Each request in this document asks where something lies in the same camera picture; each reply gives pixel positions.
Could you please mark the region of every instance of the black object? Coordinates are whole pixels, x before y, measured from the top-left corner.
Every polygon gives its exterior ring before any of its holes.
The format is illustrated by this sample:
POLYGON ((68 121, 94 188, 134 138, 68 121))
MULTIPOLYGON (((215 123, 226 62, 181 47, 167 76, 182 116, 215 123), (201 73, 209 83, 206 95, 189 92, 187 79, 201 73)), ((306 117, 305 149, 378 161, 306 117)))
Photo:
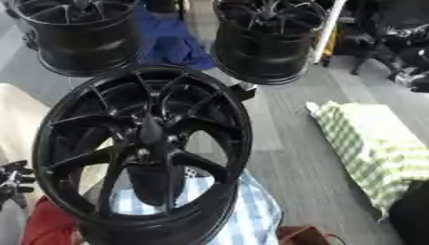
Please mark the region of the black object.
POLYGON ((175 0, 145 0, 146 8, 152 12, 175 13, 175 0))
POLYGON ((282 84, 301 77, 313 35, 325 11, 313 1, 215 0, 220 21, 216 65, 255 84, 282 84))
POLYGON ((91 79, 62 99, 37 134, 34 171, 92 245, 204 244, 233 210, 251 145, 248 115, 231 89, 194 70, 143 66, 91 79), (225 166, 187 151, 188 139, 201 130, 219 143, 225 166), (112 146, 97 149, 109 138, 112 146), (102 163, 108 171, 92 203, 78 194, 75 177, 83 167, 102 163), (207 172, 214 184, 176 207, 184 167, 207 172), (125 169, 136 195, 163 212, 111 211, 109 197, 125 169))
POLYGON ((389 211, 389 219, 406 245, 429 242, 429 183, 415 182, 389 211))
POLYGON ((358 56, 350 73, 358 75, 365 61, 375 58, 389 68, 389 78, 395 80, 395 76, 409 66, 409 60, 404 60, 401 53, 421 44, 427 46, 429 3, 426 0, 393 0, 379 1, 376 5, 372 1, 360 1, 359 4, 360 9, 366 9, 365 5, 372 6, 359 13, 362 16, 357 17, 357 24, 373 37, 373 41, 369 42, 370 48, 358 56))
POLYGON ((137 0, 17 0, 41 63, 71 77, 93 77, 134 61, 142 48, 137 0))
POLYGON ((3 204, 12 199, 18 193, 33 192, 34 188, 22 186, 22 184, 32 184, 35 179, 33 171, 25 168, 27 161, 9 163, 0 167, 0 211, 3 204))

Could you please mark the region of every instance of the gray carpet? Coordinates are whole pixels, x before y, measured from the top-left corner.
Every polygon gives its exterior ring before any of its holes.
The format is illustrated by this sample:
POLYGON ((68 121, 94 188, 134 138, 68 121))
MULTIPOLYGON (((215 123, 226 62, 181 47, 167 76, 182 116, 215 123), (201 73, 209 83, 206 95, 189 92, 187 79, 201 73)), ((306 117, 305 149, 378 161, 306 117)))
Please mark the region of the gray carpet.
MULTIPOLYGON (((209 0, 191 0, 189 26, 204 43, 215 38, 216 21, 209 0)), ((52 106, 82 79, 65 78, 42 68, 33 51, 22 46, 19 31, 0 13, 0 81, 11 83, 52 106)), ((349 75, 353 59, 336 57, 329 69, 310 66, 300 80, 260 87, 245 102, 253 121, 255 143, 248 168, 284 210, 284 225, 312 224, 338 234, 349 245, 401 244, 388 222, 376 223, 376 212, 350 180, 305 102, 360 101, 389 105, 425 143, 429 143, 429 99, 385 79, 387 71, 367 62, 361 76, 349 75)), ((225 83, 216 69, 208 72, 225 83)), ((216 157, 211 143, 196 151, 216 157)))

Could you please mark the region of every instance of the metal stand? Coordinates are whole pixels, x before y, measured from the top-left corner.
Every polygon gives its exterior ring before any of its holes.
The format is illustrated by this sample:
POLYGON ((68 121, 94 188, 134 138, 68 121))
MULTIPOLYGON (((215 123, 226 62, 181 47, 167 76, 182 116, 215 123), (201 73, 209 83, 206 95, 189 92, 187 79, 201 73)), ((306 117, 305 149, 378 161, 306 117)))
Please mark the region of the metal stand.
POLYGON ((335 3, 330 11, 329 18, 327 19, 327 23, 325 24, 322 35, 317 43, 316 50, 314 52, 314 63, 318 64, 322 58, 323 52, 327 43, 329 42, 330 34, 332 33, 335 24, 340 16, 341 11, 344 8, 344 5, 348 0, 335 0, 335 3))

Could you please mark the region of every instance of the chair leg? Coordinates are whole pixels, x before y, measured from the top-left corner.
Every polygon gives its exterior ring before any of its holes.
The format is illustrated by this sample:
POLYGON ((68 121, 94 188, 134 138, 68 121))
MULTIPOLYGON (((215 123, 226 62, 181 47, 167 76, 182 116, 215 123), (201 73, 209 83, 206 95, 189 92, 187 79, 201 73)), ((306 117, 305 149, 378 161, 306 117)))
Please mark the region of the chair leg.
POLYGON ((359 57, 353 69, 350 71, 352 75, 359 75, 359 70, 361 66, 367 61, 367 59, 372 58, 374 55, 374 51, 368 51, 364 56, 359 57))

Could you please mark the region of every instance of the plaid cloth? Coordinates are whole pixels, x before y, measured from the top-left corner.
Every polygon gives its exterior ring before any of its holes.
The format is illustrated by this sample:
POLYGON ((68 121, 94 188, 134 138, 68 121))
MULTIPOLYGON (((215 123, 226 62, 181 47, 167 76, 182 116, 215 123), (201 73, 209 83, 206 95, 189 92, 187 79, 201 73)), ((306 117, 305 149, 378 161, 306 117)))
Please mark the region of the plaid cloth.
POLYGON ((382 218, 412 181, 429 179, 428 148, 386 105, 330 101, 306 107, 382 218))
MULTIPOLYGON (((188 178, 184 191, 177 199, 177 207, 185 205, 212 185, 212 177, 188 178)), ((113 197, 113 211, 121 214, 153 214, 163 209, 146 205, 132 189, 117 192, 113 197)), ((282 211, 271 195, 247 172, 239 179, 237 203, 230 219, 209 245, 278 245, 276 229, 282 211)))

